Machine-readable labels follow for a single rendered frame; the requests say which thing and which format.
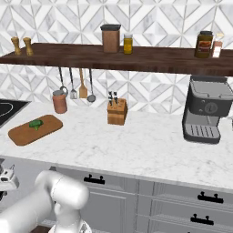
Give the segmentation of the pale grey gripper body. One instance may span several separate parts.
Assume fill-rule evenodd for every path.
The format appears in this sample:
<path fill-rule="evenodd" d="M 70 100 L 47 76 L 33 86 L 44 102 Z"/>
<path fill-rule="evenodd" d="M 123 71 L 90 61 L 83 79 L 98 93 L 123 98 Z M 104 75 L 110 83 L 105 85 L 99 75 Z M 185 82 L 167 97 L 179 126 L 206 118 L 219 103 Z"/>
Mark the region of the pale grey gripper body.
<path fill-rule="evenodd" d="M 19 188 L 19 181 L 15 175 L 15 166 L 3 168 L 0 173 L 0 191 L 9 191 Z"/>

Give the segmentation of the green broccoli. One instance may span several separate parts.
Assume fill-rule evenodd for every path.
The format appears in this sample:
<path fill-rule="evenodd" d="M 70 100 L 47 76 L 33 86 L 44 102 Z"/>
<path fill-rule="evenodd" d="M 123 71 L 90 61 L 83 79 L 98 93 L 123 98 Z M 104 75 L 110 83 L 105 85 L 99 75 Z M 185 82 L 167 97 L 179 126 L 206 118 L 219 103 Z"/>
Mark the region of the green broccoli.
<path fill-rule="evenodd" d="M 34 128 L 35 130 L 37 130 L 38 128 L 40 128 L 42 125 L 44 124 L 44 122 L 40 119 L 35 119 L 33 121 L 31 121 L 29 123 L 29 126 Z"/>

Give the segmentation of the wooden cutting board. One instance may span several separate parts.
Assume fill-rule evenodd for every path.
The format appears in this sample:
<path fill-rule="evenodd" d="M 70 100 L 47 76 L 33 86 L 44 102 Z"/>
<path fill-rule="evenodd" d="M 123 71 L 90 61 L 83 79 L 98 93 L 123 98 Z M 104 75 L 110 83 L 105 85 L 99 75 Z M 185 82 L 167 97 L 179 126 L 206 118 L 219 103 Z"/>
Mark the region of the wooden cutting board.
<path fill-rule="evenodd" d="M 36 121 L 42 121 L 38 129 L 31 127 L 33 122 L 29 121 L 8 131 L 9 137 L 17 146 L 28 145 L 41 137 L 57 131 L 63 126 L 63 123 L 53 115 L 41 116 Z"/>

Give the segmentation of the black hob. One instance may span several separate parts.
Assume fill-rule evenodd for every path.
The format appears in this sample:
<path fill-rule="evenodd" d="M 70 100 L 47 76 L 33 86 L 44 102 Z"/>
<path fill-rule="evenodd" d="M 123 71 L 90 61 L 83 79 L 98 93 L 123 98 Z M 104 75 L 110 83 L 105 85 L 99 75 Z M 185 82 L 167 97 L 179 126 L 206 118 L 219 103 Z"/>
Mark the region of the black hob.
<path fill-rule="evenodd" d="M 18 114 L 29 101 L 0 98 L 0 127 Z"/>

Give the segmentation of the terracotta jar with grey lid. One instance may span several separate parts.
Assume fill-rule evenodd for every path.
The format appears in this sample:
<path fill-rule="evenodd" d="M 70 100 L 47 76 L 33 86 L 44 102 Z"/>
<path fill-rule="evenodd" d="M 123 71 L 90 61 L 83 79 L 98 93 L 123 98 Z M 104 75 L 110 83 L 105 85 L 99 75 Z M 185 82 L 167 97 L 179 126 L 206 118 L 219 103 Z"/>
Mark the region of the terracotta jar with grey lid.
<path fill-rule="evenodd" d="M 63 90 L 53 92 L 53 104 L 57 114 L 64 114 L 67 111 L 66 95 Z"/>

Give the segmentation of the grey cupboard door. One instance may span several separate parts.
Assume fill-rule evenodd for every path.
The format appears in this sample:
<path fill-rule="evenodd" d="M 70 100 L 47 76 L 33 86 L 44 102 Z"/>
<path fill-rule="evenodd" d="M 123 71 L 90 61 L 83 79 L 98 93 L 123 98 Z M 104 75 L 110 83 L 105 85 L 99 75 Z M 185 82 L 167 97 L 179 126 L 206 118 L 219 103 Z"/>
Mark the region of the grey cupboard door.
<path fill-rule="evenodd" d="M 137 182 L 133 178 L 61 167 L 50 169 L 83 181 L 89 188 L 90 198 L 81 210 L 81 216 L 93 230 L 134 233 Z M 84 177 L 89 174 L 95 178 L 103 176 L 105 185 L 85 182 Z"/>

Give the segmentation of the hanging metal spatula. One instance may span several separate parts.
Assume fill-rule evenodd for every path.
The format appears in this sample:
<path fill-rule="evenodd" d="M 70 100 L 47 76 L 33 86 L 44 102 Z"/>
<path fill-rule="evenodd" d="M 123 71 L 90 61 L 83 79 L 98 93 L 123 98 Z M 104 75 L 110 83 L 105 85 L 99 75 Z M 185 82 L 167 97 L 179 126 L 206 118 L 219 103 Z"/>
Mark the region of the hanging metal spatula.
<path fill-rule="evenodd" d="M 75 91 L 75 88 L 74 88 L 74 79 L 73 79 L 73 74 L 72 74 L 71 67 L 69 67 L 69 75 L 70 75 L 71 86 L 72 86 L 72 89 L 71 89 L 71 92 L 70 92 L 70 98 L 71 99 L 77 99 L 77 92 Z"/>

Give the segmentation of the hanging metal ladle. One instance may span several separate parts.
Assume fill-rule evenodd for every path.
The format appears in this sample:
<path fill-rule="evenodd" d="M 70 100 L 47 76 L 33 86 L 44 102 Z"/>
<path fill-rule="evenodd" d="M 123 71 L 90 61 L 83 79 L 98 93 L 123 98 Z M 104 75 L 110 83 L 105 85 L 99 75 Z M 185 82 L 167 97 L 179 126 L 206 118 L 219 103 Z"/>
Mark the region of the hanging metal ladle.
<path fill-rule="evenodd" d="M 62 69 L 59 66 L 58 67 L 59 70 L 59 75 L 60 75 L 60 81 L 61 81 L 61 86 L 60 86 L 60 90 L 62 90 L 64 92 L 64 94 L 67 96 L 68 95 L 68 89 L 67 87 L 64 85 L 64 80 L 63 80 L 63 76 L 62 76 Z"/>

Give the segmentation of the hanging metal skimmer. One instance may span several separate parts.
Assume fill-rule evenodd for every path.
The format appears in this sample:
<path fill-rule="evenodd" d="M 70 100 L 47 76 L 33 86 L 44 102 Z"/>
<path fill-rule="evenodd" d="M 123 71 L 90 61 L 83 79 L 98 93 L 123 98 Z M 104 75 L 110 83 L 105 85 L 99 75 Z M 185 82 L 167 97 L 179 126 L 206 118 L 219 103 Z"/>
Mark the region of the hanging metal skimmer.
<path fill-rule="evenodd" d="M 92 71 L 89 71 L 89 79 L 92 79 Z M 93 87 L 93 81 L 90 81 L 90 87 Z M 87 97 L 87 101 L 93 103 L 96 101 L 96 96 L 94 95 L 94 91 L 91 91 L 91 94 Z"/>

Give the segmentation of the hanging wooden spatula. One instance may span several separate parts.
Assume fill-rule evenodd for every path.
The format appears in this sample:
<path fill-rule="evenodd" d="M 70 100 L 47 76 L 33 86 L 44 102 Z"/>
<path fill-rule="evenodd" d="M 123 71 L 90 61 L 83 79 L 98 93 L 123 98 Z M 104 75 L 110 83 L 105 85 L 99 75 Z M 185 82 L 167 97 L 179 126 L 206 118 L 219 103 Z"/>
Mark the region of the hanging wooden spatula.
<path fill-rule="evenodd" d="M 87 88 L 84 85 L 84 78 L 83 78 L 82 69 L 79 69 L 79 75 L 80 75 L 80 82 L 81 82 L 81 86 L 79 87 L 79 97 L 80 98 L 87 98 Z"/>

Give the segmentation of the wooden knife block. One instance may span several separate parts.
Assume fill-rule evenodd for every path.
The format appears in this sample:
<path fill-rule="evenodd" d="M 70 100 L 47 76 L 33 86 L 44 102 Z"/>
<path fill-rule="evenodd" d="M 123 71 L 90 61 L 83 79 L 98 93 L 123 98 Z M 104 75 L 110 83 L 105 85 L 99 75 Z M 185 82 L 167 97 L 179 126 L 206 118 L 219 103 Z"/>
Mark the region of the wooden knife block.
<path fill-rule="evenodd" d="M 107 123 L 123 126 L 126 118 L 127 101 L 124 98 L 110 100 L 107 104 Z"/>

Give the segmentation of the wooden pepper mill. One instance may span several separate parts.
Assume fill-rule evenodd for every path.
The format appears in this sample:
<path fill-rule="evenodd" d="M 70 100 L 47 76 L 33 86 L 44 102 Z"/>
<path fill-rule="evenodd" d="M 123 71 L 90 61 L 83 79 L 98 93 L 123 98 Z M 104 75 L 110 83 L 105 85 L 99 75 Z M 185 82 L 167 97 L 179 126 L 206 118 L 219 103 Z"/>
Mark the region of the wooden pepper mill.
<path fill-rule="evenodd" d="M 19 47 L 19 38 L 17 36 L 13 36 L 11 38 L 11 41 L 12 41 L 14 47 L 15 47 L 15 54 L 17 56 L 20 56 L 21 55 L 21 49 Z"/>
<path fill-rule="evenodd" d="M 34 52 L 33 52 L 32 45 L 31 45 L 31 38 L 30 37 L 25 37 L 23 39 L 23 41 L 25 43 L 26 54 L 28 56 L 32 56 L 34 54 Z"/>

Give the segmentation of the grey drawer front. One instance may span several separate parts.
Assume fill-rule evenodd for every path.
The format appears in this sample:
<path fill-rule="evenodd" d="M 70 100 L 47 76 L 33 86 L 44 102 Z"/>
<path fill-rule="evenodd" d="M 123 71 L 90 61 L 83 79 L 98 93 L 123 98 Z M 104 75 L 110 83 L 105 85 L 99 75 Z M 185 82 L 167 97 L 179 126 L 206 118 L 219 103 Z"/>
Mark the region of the grey drawer front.
<path fill-rule="evenodd" d="M 206 196 L 213 197 L 218 194 L 224 199 L 223 204 L 208 202 L 198 199 L 201 191 Z M 207 190 L 203 188 L 183 187 L 178 185 L 170 185 L 153 181 L 138 181 L 138 195 L 140 198 L 154 198 L 155 200 L 169 200 L 181 204 L 194 204 L 198 207 L 214 208 L 216 210 L 226 210 L 233 213 L 233 194 L 224 193 L 215 190 Z"/>
<path fill-rule="evenodd" d="M 206 225 L 188 218 L 159 214 L 155 217 L 137 214 L 136 232 L 139 233 L 233 233 L 233 227 L 215 223 Z"/>

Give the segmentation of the brown canister with black lid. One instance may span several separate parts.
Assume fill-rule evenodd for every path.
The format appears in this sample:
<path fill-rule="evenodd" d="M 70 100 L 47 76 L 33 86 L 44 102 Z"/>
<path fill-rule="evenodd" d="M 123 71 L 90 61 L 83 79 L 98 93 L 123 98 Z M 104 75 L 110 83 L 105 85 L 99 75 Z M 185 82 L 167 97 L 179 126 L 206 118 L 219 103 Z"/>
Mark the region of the brown canister with black lid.
<path fill-rule="evenodd" d="M 120 45 L 121 25 L 105 24 L 101 25 L 102 43 L 105 53 L 117 53 Z"/>

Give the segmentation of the yellow oil jar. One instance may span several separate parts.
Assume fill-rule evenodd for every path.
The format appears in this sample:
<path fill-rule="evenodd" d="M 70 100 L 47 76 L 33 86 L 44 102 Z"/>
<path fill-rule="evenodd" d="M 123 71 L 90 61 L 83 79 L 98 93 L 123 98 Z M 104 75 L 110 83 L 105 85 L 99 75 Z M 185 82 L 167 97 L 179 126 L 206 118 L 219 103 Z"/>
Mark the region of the yellow oil jar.
<path fill-rule="evenodd" d="M 124 54 L 130 55 L 133 50 L 133 36 L 131 34 L 124 34 Z"/>

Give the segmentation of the dark grey coffee machine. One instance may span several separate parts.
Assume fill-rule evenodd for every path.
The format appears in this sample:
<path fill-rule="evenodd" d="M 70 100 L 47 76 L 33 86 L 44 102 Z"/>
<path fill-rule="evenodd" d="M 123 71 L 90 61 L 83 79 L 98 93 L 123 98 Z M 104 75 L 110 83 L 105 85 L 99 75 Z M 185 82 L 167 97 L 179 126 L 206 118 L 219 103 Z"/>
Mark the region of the dark grey coffee machine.
<path fill-rule="evenodd" d="M 233 103 L 233 90 L 224 76 L 190 77 L 182 128 L 190 142 L 217 144 L 220 118 L 227 117 Z"/>

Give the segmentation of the dark jar with red label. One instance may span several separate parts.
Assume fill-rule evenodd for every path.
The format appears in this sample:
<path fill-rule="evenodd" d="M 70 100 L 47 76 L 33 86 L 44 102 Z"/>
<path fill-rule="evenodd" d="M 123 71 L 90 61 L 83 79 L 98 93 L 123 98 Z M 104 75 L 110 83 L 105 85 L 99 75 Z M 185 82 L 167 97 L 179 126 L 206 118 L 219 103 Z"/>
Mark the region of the dark jar with red label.
<path fill-rule="evenodd" d="M 213 33 L 211 31 L 200 31 L 198 34 L 195 57 L 208 58 L 213 40 Z"/>

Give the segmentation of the small white orange bottle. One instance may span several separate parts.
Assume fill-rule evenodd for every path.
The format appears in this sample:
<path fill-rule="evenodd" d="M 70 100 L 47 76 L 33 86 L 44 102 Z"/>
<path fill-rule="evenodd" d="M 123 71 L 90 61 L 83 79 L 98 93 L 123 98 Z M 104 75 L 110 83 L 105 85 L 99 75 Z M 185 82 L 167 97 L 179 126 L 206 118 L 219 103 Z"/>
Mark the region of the small white orange bottle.
<path fill-rule="evenodd" d="M 213 47 L 212 47 L 212 57 L 213 58 L 219 58 L 220 53 L 221 53 L 221 49 L 223 46 L 223 42 L 222 42 L 222 38 L 223 38 L 223 34 L 222 33 L 217 33 L 215 40 L 213 42 Z"/>

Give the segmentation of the dark wooden wall shelf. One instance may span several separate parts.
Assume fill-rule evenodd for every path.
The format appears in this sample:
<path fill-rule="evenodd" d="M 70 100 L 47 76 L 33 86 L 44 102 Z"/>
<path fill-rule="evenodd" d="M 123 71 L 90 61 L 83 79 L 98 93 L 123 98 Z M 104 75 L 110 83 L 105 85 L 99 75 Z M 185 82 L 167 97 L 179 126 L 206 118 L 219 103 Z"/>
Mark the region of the dark wooden wall shelf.
<path fill-rule="evenodd" d="M 20 56 L 11 52 L 0 64 L 81 67 L 201 76 L 233 76 L 233 50 L 223 49 L 219 58 L 196 58 L 193 48 L 135 46 L 126 55 L 105 53 L 100 45 L 32 44 L 34 54 L 24 48 Z"/>

